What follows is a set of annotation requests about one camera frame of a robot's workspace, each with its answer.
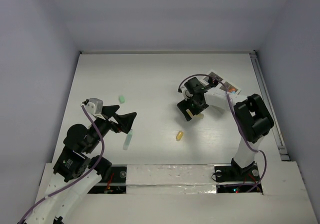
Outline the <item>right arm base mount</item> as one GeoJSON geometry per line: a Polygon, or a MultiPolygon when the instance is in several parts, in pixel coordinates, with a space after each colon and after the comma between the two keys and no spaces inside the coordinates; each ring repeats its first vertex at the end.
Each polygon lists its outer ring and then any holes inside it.
{"type": "Polygon", "coordinates": [[[255,162],[240,168],[232,159],[231,164],[215,166],[211,179],[216,183],[217,193],[263,193],[255,162]]]}

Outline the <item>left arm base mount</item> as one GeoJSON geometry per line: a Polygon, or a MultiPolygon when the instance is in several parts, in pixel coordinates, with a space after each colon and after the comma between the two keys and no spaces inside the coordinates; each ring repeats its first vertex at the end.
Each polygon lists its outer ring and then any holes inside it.
{"type": "Polygon", "coordinates": [[[127,166],[114,165],[107,180],[102,180],[88,194],[126,194],[127,166]]]}

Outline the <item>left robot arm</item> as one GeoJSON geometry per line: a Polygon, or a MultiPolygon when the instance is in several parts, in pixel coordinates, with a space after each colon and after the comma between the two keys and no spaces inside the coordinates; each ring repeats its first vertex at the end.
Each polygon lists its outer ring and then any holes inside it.
{"type": "Polygon", "coordinates": [[[85,195],[100,181],[112,177],[112,163],[103,157],[103,138],[109,131],[125,133],[124,143],[128,145],[137,113],[118,115],[119,105],[105,106],[97,98],[85,100],[81,108],[90,127],[75,124],[68,129],[43,198],[22,216],[20,223],[68,223],[85,195]]]}

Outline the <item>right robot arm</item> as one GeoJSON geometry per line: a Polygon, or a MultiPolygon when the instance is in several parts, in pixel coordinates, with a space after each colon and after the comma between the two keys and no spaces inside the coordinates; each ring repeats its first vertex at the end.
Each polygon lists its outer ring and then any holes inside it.
{"type": "Polygon", "coordinates": [[[274,126],[273,118],[258,94],[239,95],[216,77],[207,77],[207,84],[198,75],[191,75],[178,86],[183,100],[177,104],[186,121],[202,113],[209,106],[230,111],[241,135],[238,150],[231,160],[230,174],[236,180],[248,175],[254,165],[262,139],[274,126]]]}

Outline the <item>yellow marker cap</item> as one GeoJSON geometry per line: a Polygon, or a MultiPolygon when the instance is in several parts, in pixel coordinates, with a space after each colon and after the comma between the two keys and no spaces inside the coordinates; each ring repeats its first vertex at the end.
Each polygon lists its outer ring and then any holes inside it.
{"type": "Polygon", "coordinates": [[[182,137],[183,137],[183,131],[179,131],[176,135],[176,141],[181,141],[182,137]]]}

